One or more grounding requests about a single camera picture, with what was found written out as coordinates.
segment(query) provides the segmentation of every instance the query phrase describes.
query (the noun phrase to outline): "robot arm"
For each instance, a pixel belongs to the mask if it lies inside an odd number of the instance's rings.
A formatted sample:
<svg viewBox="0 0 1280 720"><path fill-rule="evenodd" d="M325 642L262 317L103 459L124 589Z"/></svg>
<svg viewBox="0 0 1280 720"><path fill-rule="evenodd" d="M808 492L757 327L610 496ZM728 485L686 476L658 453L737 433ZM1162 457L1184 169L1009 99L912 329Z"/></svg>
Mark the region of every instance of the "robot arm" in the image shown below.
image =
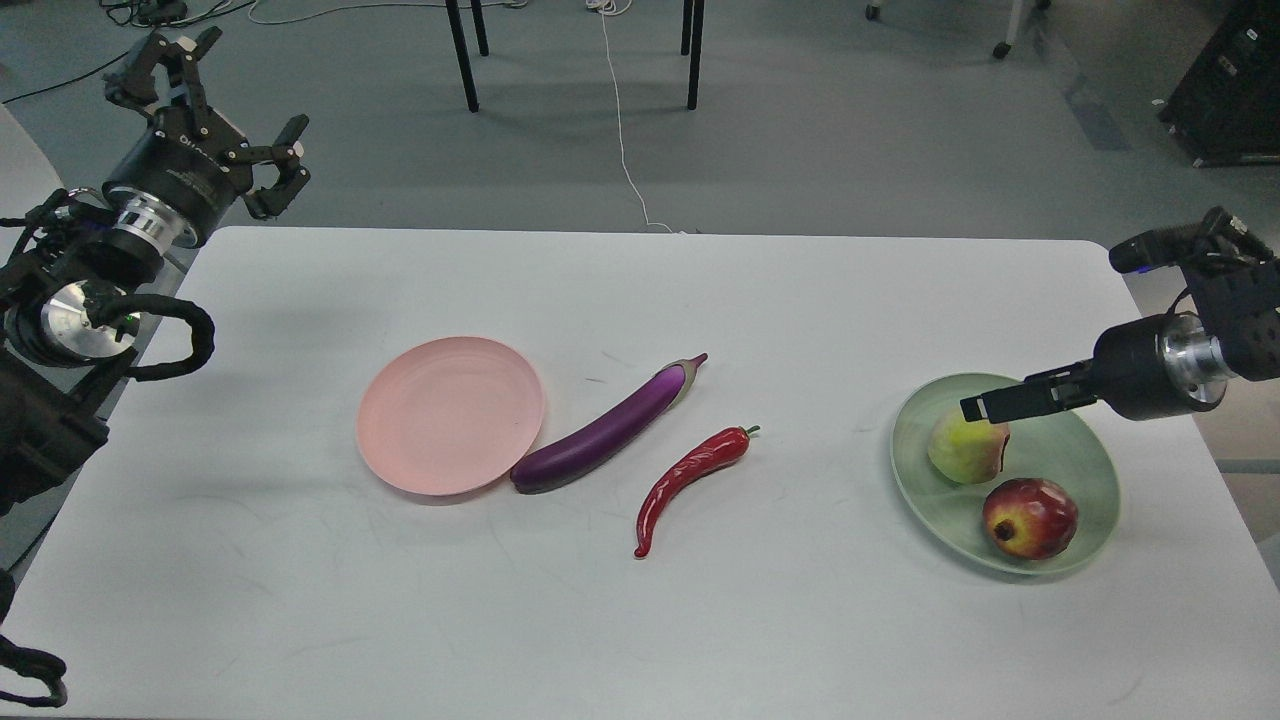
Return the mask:
<svg viewBox="0 0 1280 720"><path fill-rule="evenodd" d="M169 41L152 33L106 77L106 97L147 119L147 129L102 186L102 192L58 190L23 218L0 220L22 233L0 268L0 515L67 480L108 438L99 415L124 378L159 380L197 370L214 351L214 323L192 302L138 292L154 282L173 247L201 247L237 197L257 219L284 211L307 183L298 137L306 115L292 118L270 146L252 146L212 109L197 61L221 32ZM168 73L161 102L152 70ZM270 164L278 179L253 188L253 167ZM137 368L133 342L142 314L191 327L191 355ZM84 368L70 391L38 366ZM0 621L14 594L0 570ZM36 678L47 697L0 691L0 700L32 707L67 701L56 657L0 637L0 665Z"/></svg>
<svg viewBox="0 0 1280 720"><path fill-rule="evenodd" d="M1112 247L1110 261L1119 273L1178 265L1199 315L1170 307L1110 328L1091 360L961 400L966 420L1004 423L1098 400L1130 420L1203 413L1231 377L1280 377L1280 260L1239 218L1213 208L1199 223Z"/></svg>

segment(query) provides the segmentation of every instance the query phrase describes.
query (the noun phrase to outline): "green plate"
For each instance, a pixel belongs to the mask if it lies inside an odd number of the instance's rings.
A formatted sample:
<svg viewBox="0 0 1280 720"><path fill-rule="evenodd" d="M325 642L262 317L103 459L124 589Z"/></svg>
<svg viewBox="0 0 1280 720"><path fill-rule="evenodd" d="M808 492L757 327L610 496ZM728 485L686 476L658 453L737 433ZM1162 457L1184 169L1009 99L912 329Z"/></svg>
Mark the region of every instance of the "green plate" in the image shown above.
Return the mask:
<svg viewBox="0 0 1280 720"><path fill-rule="evenodd" d="M893 424L893 477L920 521L961 555L1010 573L1064 573L1093 559L1120 519L1115 468L1084 420L1074 413L1057 413L1010 423L1005 469L988 483L954 483L929 461L929 434L938 418L959 406L964 397L1012 384L1018 380L973 373L940 378L915 391ZM1061 553L1046 560L1023 560L1006 555L987 538L982 503L991 491L1012 478L1053 480L1075 500L1079 524Z"/></svg>

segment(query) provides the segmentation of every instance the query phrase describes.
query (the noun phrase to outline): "pink plate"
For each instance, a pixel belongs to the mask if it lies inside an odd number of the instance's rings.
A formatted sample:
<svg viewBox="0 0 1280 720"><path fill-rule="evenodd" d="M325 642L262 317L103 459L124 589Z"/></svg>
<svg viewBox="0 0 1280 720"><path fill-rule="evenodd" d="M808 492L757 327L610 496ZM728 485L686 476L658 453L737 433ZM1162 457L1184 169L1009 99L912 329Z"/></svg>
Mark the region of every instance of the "pink plate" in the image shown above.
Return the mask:
<svg viewBox="0 0 1280 720"><path fill-rule="evenodd" d="M383 368L356 414L369 469L403 491L457 495L500 478L534 445L547 398L534 368L483 337L420 345Z"/></svg>

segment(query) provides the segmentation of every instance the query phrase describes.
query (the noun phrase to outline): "red apple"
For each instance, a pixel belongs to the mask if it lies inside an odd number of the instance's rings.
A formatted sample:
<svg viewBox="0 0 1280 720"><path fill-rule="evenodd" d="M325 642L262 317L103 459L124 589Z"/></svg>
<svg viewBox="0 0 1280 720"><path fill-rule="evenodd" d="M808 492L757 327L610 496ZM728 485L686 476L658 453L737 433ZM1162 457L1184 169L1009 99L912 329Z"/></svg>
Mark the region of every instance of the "red apple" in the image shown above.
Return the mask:
<svg viewBox="0 0 1280 720"><path fill-rule="evenodd" d="M1016 478L991 491L982 505L987 537L996 547L1028 560L1066 550L1079 519L1075 501L1043 478Z"/></svg>

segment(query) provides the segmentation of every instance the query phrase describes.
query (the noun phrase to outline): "floor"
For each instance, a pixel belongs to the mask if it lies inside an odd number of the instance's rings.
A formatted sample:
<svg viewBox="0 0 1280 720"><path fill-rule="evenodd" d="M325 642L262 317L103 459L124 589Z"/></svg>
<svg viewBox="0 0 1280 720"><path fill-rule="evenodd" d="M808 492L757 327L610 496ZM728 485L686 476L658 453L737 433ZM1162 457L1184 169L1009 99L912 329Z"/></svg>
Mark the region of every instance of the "floor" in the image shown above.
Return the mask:
<svg viewBox="0 0 1280 720"><path fill-rule="evenodd" d="M253 17L339 4L264 0ZM276 220L288 224L664 232L650 222L1110 246L1224 205L1280 247L1280 167L1194 169L1156 120L1228 0L1055 0L995 60L1009 5L892 1L873 23L858 0L710 0L696 111L684 106L681 0L634 0L603 23L581 0L486 9L492 55L471 37L477 114L431 8L279 26L241 10L216 20L225 35L201 77L251 140L310 115L315 179ZM0 0L0 97L74 77L142 35L78 0ZM643 202L620 161L617 101ZM97 79L6 108L70 186L100 184L143 127ZM242 208L225 219L250 222ZM270 249L264 261L287 272ZM1130 287L1148 314L1180 290L1172 270ZM1236 380L1198 421L1280 578L1280 383ZM0 523L6 562L51 511Z"/></svg>

